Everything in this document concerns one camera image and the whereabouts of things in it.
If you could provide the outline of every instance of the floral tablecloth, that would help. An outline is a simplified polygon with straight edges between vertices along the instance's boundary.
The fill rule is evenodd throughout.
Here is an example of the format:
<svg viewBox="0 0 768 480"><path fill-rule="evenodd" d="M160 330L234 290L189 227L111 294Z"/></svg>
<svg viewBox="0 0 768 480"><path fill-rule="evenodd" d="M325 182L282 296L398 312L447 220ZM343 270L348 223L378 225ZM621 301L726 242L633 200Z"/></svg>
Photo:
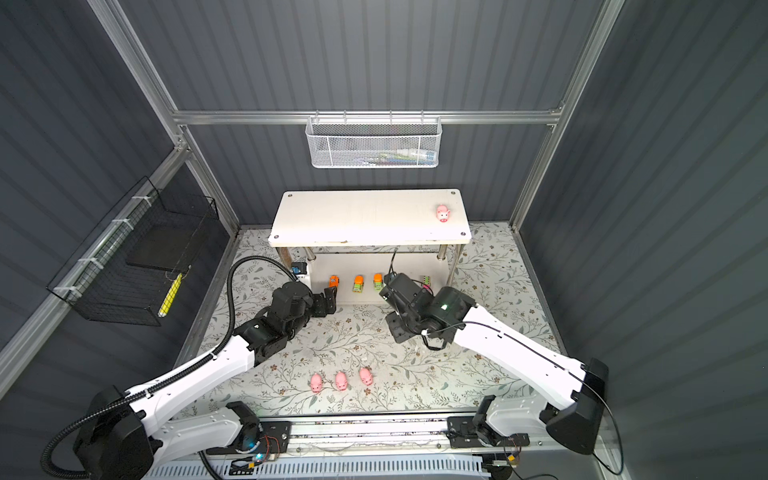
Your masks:
<svg viewBox="0 0 768 480"><path fill-rule="evenodd" d="M454 287L465 291L502 322L529 338L558 351L541 304L531 287L514 239L506 223L471 223L472 242L459 259ZM268 230L246 230L237 258L276 257L266 242ZM346 251L390 251L394 247L358 247ZM433 251L433 247L401 247L402 251ZM318 252L344 251L335 247ZM292 249L293 259L303 252ZM234 277L233 291L240 324L271 301L272 290L285 276L271 265L244 264ZM203 395L180 416L198 415L242 400L261 416L329 412L368 412L473 407L483 396L528 396L520 379L471 350L455 344L439 352L427 350L421 339L397 344L384 320L386 306L342 306L335 315L312 319L288 346L266 363L233 377ZM213 348L227 328L227 299L221 293L200 351ZM374 375L363 385L358 371ZM349 388L334 386L337 372ZM310 377L323 377L323 390L310 390Z"/></svg>

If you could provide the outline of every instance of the robotic arm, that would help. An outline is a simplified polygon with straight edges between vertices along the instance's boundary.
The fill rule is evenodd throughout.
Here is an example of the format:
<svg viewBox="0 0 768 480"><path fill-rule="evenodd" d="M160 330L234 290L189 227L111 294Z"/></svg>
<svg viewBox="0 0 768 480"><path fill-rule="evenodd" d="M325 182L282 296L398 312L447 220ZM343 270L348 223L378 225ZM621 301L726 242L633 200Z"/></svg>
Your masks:
<svg viewBox="0 0 768 480"><path fill-rule="evenodd" d="M514 373L547 400L544 406L538 400L486 396L473 419L481 441L500 445L505 437L520 432L525 425L524 428L545 428L555 440L575 452L593 452L603 412L605 364L592 360L585 366L552 352L498 321L472 298L451 287L444 287L433 296L404 273L391 272L384 281L386 286L380 295L395 310L387 315L386 321L396 342L421 336L430 349L442 349L447 343L456 342ZM231 446L247 454L258 452L264 433L258 417L242 402L231 402L226 408L206 415L170 419L214 386L285 348L311 317L335 311L335 287L325 289L323 294L312 294L305 283L285 283L273 292L271 306L237 327L225 347L199 368L186 372L216 349L126 392L110 387L97 394L88 410L90 420L79 429L74 453L91 480L112 480L138 479L153 467L217 446ZM436 339L442 341L440 347L431 345ZM120 408L110 408L120 401ZM536 419L534 410L539 409ZM259 455L254 458L256 463L266 460Z"/></svg>
<svg viewBox="0 0 768 480"><path fill-rule="evenodd" d="M404 273L388 273L384 282L380 295L395 309L386 320L397 343L420 335L430 349L453 341L486 356L547 399L539 425L553 439L574 452L594 451L608 378L605 364L592 359L586 366L544 348L450 286L433 296ZM431 346L429 339L440 339L442 346ZM499 445L520 431L521 419L529 418L535 407L530 401L486 396L473 419L478 437Z"/></svg>
<svg viewBox="0 0 768 480"><path fill-rule="evenodd" d="M225 347L199 368L183 374L216 349L125 393L113 386L98 393L89 415L124 398L140 398L85 423L74 442L74 453L91 480L138 479L154 466L218 446L231 445L238 452L255 453L257 463L266 460L257 452L264 450L265 445L260 445L264 431L258 417L242 402L228 403L226 408L206 415L170 418L216 385L285 348L311 317L335 312L335 287L313 295L300 281L285 283L273 292L271 306L238 326ZM163 382L169 384L151 388Z"/></svg>

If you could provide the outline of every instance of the black motor joint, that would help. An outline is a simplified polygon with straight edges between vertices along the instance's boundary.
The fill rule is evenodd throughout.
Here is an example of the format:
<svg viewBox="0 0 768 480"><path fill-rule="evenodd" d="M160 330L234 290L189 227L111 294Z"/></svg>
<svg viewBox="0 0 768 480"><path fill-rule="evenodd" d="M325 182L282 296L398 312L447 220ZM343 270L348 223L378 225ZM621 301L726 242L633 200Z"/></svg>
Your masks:
<svg viewBox="0 0 768 480"><path fill-rule="evenodd" d="M255 353L254 365L259 365L284 349L310 318L335 312L336 287L313 294L301 282L286 282L272 292L272 305L238 326L234 334L248 342L248 348Z"/></svg>
<svg viewBox="0 0 768 480"><path fill-rule="evenodd" d="M444 286L437 295L414 282L404 273L388 273L386 286L379 293L395 311L386 316L395 342L402 343L426 330L431 339L442 339L442 347L453 341L456 329L463 329L462 320L475 305L468 295Z"/></svg>

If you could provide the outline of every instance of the black cable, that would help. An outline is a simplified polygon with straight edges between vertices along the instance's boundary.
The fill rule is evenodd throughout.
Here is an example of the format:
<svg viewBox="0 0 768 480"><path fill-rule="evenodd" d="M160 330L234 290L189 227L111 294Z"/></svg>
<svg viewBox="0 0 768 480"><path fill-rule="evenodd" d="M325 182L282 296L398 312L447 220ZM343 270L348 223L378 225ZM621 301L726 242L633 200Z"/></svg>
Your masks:
<svg viewBox="0 0 768 480"><path fill-rule="evenodd" d="M616 423L616 418L614 417L614 413L611 411L611 407L608 406L608 403L605 401L605 399L603 399L603 397L600 394L595 392L592 387L590 387L586 382L584 382L584 380L578 378L576 375L571 373L569 370L566 370L566 368L564 368L559 363L557 363L554 360L548 358L547 356L542 355L541 353L539 353L536 350L532 349L530 346L525 345L523 342L521 342L520 340L516 339L515 337L510 336L507 333L503 333L501 330L496 329L496 328L494 328L494 327L492 327L490 325L485 325L484 323L480 323L480 322L459 322L459 323L456 323L454 325L447 326L446 328L443 328L443 329L440 329L440 330L435 330L434 332L430 332L430 333L443 332L443 331L445 331L447 329L456 328L456 327L458 327L459 325L462 325L462 324L464 324L464 325L482 325L485 328L491 329L491 330L493 330L496 333L501 333L502 335L504 335L508 339L514 340L515 342L519 343L520 345L524 346L525 348L531 350L533 353L535 353L536 355L540 356L542 359L547 360L552 365L558 367L559 369L561 369L561 370L563 370L565 372L568 372L568 375L572 376L573 378L578 380L580 384L582 384L583 386L585 386L588 389L590 389L592 391L592 393L594 393L594 396L596 396L598 399L600 399L600 401L602 402L603 406L608 411L608 415L611 417L611 422L614 424L614 429L616 430L616 440L618 440L618 444L619 444L619 456L621 457L621 466L619 467L619 471L615 472L613 469L611 469L611 467L609 467L608 465L605 464L605 462L600 460L600 458L597 455L595 455L594 452L592 452L592 456L594 456L595 460L597 460L600 463L600 465L603 465L603 467L606 470L608 470L610 473L612 473L612 474L614 474L616 476L621 475L621 473L624 471L624 446L621 443L621 434L619 433L619 425Z"/></svg>
<svg viewBox="0 0 768 480"><path fill-rule="evenodd" d="M427 285L426 283L424 283L424 282L419 282L418 280L414 280L413 278L412 278L411 280L413 280L413 281L414 281L414 282L416 282L416 283L421 283L421 284L422 284L422 286L424 286L424 288L426 288L427 290L429 290L429 292L430 292L432 295L434 295L434 293L432 292L432 288L431 288L429 285Z"/></svg>
<svg viewBox="0 0 768 480"><path fill-rule="evenodd" d="M518 477L520 480L533 480L534 478L544 478L544 477L554 478L554 480L560 480L559 478L557 478L556 476L552 475L551 473L540 473L540 474L538 474L538 475L532 475L532 476L530 476L530 477L525 477L525 478L522 478L522 477L520 476L520 474L519 474L519 473L517 473L517 472L515 471L515 469L514 469L514 468L512 469L512 473L514 473L515 475L517 475L517 477Z"/></svg>
<svg viewBox="0 0 768 480"><path fill-rule="evenodd" d="M221 478L221 475L216 473L214 467L211 466L210 462L208 461L208 457L205 456L205 451L200 450L197 455L200 457L200 461L203 463L203 467L205 467L205 471L208 472L208 475L213 477L214 480L224 480Z"/></svg>
<svg viewBox="0 0 768 480"><path fill-rule="evenodd" d="M80 427L90 422L91 420L97 419L98 417L104 414L113 412L114 410L117 410L121 407L129 405L132 402L135 402L136 400L143 399L147 395L151 395L152 393L155 393L158 390L164 389L165 387L169 386L171 383L174 383L184 378L185 376L199 369L201 366L205 365L212 359L215 359L216 356L219 353L221 353L224 347L227 346L227 343L230 341L230 338L232 338L232 334L235 330L235 301L232 293L232 281L234 278L235 270L237 270L237 268L243 263L249 262L251 260L263 260L265 262L272 263L274 266L277 266L280 270L282 270L291 280L293 281L298 280L298 277L296 277L296 275L294 275L293 272L288 270L283 264L269 257L262 257L261 255L251 255L249 257L241 258L237 262L235 262L230 268L229 274L227 275L227 304L229 305L229 310L230 310L230 322L227 327L227 332L224 334L224 338L222 338L221 342L219 342L216 348L214 348L208 355L204 356L203 358L197 360L192 365L188 366L186 369L180 371L179 373L173 376L168 377L162 382L158 382L142 392L136 392L133 395L124 397L116 402L113 402L110 405L105 406L104 408L99 409L96 412L93 412L89 415L86 415L80 418L79 420L76 420L70 423L69 425L67 425L66 427L64 427L59 433L54 435L54 437L51 439L50 442L48 442L48 444L45 446L42 453L40 454L40 467L42 468L43 472L47 473L51 477L66 478L68 480L88 478L90 474L88 474L88 472L86 472L85 470L67 470L66 468L61 468L57 466L53 462L53 458L52 458L53 451L56 449L58 444L61 443L62 440L67 438L71 433L77 431Z"/></svg>
<svg viewBox="0 0 768 480"><path fill-rule="evenodd" d="M397 254L397 247L395 247L395 251L392 252L392 259L389 260L389 273L395 272L395 269L392 267L392 264L395 262L396 254Z"/></svg>

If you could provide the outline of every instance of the black wire mesh basket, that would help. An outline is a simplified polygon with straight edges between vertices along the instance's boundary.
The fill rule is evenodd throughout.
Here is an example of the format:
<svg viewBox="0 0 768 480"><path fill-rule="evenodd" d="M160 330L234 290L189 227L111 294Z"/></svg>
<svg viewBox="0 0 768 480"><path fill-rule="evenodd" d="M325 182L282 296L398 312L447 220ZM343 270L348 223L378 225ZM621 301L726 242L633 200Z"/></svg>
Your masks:
<svg viewBox="0 0 768 480"><path fill-rule="evenodd" d="M159 326L217 222L212 198L152 190L48 291L88 320Z"/></svg>

